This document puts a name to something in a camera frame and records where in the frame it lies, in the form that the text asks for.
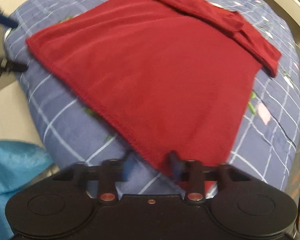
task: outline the copper screw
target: copper screw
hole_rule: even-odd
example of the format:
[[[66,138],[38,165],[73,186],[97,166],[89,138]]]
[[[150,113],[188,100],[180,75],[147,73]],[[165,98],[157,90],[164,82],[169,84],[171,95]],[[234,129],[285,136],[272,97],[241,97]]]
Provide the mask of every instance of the copper screw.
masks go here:
[[[103,193],[101,196],[100,196],[100,199],[102,201],[113,201],[115,200],[115,195],[112,194],[112,193]]]
[[[197,192],[193,192],[188,194],[188,199],[192,200],[192,201],[200,201],[203,199],[203,195]]]

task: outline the mattress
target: mattress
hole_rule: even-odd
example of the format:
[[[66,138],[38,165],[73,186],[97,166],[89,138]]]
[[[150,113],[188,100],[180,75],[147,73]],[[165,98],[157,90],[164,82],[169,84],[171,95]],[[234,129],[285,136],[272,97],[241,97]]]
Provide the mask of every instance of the mattress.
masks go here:
[[[122,158],[127,151],[132,152],[129,181],[118,183],[119,195],[183,193],[169,178],[133,152],[112,127],[91,113],[27,50],[26,37],[104,1],[28,0],[13,13],[20,26],[13,31],[5,30],[4,45],[11,59],[29,66],[29,70],[19,76],[19,81],[38,133],[60,168],[76,162],[98,165],[105,159]],[[207,1],[239,11],[282,54],[276,78],[270,78],[264,70],[257,73],[228,162],[284,190],[300,134],[299,59],[292,34],[285,21],[263,0]],[[208,197],[216,190],[213,186]]]

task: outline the red shirt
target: red shirt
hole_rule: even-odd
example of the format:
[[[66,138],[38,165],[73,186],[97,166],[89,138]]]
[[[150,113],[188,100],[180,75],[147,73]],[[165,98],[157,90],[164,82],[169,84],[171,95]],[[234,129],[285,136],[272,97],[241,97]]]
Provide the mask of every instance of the red shirt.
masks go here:
[[[27,39],[29,50],[155,168],[176,150],[225,162],[265,65],[280,52],[205,0],[109,0]]]

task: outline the bright blue fabric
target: bright blue fabric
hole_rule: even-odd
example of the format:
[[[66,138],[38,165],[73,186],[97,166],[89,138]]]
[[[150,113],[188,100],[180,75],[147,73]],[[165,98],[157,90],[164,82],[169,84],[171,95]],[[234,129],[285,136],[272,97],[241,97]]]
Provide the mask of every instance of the bright blue fabric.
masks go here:
[[[0,240],[13,236],[4,213],[7,201],[51,164],[49,154],[36,145],[0,141]]]

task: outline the screw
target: screw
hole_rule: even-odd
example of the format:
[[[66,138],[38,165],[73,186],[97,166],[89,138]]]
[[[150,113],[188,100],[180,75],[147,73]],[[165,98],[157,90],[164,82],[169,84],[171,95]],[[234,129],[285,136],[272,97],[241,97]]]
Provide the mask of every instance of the screw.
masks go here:
[[[115,200],[115,195],[112,194],[112,193],[103,193],[101,196],[100,196],[100,199],[102,201],[113,201]]]
[[[192,201],[200,201],[203,199],[203,195],[197,192],[193,192],[188,194],[188,199],[192,200]]]

